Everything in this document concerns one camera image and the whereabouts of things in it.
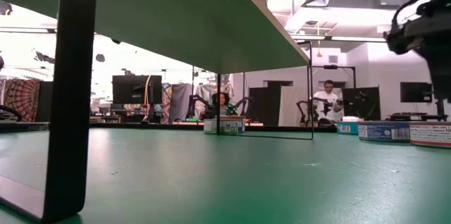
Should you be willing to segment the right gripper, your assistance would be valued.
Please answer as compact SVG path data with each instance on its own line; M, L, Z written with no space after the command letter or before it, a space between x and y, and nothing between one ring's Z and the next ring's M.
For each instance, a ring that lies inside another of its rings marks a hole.
M405 54L421 47L434 95L451 101L451 46L426 46L451 35L451 0L408 0L394 13L383 33L389 50Z

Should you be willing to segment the silver-lid can red label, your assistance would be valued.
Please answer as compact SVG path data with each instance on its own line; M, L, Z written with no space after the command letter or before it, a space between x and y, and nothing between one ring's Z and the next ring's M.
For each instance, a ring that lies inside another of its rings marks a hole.
M409 136L413 145L451 148L451 122L411 122Z

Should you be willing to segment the small silver-lid fish can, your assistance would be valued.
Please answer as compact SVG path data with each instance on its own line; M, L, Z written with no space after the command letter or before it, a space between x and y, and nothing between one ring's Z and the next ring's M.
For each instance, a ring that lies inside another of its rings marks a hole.
M245 131L246 118L244 116L220 116L204 120L204 133L237 135Z
M361 140L377 142L410 142L409 123L396 121L358 122Z
M337 133L344 135L358 135L358 122L360 118L355 116L344 116L342 120L338 121Z

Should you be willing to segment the wooden shelf riser black legs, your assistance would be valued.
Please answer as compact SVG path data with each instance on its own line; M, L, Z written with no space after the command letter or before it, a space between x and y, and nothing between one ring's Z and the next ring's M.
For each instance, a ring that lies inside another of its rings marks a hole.
M57 20L44 191L0 176L0 202L53 223L85 204L95 34L218 73L305 66L262 0L3 0Z

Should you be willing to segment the dark low table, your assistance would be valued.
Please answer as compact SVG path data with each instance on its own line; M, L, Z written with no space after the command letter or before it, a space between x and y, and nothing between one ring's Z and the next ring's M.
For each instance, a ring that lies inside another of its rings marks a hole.
M389 115L391 121L447 121L448 115L431 115L427 113L394 113Z

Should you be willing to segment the black partition panel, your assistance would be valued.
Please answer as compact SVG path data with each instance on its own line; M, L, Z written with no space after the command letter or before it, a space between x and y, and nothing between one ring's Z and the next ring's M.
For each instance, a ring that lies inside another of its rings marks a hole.
M249 89L252 120L266 126L278 126L282 87L292 87L293 81L264 80L263 87Z
M378 87L349 88L342 91L344 115L363 120L381 120L381 102Z

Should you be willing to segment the ceiling light bar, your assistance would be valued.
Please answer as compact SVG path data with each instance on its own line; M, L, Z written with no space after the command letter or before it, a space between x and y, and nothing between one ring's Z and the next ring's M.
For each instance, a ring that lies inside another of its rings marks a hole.
M382 37L353 37L353 36L330 36L330 35L291 35L291 37L296 40L385 43L385 39Z

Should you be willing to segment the white partition panel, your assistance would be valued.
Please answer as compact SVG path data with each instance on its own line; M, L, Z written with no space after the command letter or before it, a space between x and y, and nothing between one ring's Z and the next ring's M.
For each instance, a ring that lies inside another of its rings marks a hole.
M301 112L296 103L307 100L307 90L303 87L282 86L280 91L280 127L299 127Z

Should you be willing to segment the wooden background table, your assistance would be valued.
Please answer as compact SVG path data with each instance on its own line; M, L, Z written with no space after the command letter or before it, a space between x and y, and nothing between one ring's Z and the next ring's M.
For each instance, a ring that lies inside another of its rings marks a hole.
M177 121L177 122L173 122L172 125L204 125L204 122L202 121L196 121L196 122L191 122L191 121ZM246 123L245 126L251 126L251 127L263 127L264 124L263 123Z

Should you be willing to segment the green table mat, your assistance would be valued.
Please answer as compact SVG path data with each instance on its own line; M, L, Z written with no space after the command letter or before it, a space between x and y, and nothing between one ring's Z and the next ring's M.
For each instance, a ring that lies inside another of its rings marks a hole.
M95 128L84 209L58 224L451 224L451 149Z

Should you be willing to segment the grey hanging cloth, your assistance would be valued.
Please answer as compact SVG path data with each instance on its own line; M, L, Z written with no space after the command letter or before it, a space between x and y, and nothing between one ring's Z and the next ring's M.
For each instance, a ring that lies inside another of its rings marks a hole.
M185 119L190 105L192 85L187 83L172 85L170 119Z

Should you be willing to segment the black background monitor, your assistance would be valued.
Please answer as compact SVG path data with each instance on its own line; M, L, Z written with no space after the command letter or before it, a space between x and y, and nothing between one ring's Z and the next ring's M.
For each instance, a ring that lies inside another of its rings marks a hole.
M162 103L161 75L114 75L114 104Z

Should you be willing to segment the dark cabinet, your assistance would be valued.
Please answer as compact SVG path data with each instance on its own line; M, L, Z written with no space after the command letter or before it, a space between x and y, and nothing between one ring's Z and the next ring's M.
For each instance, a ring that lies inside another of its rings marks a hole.
M36 122L49 122L51 117L51 98L53 82L40 82L37 103Z

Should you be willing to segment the red patterned tapestry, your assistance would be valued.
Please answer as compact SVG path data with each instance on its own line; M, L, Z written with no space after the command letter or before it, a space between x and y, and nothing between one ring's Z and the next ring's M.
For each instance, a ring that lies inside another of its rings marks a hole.
M34 122L39 101L40 80L7 80L4 105L18 111L24 122Z

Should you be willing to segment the black wall screen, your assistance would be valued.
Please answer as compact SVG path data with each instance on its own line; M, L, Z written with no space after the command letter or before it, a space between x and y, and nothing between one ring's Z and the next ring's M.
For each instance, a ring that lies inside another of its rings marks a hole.
M431 103L432 84L427 82L401 82L400 101L402 103Z

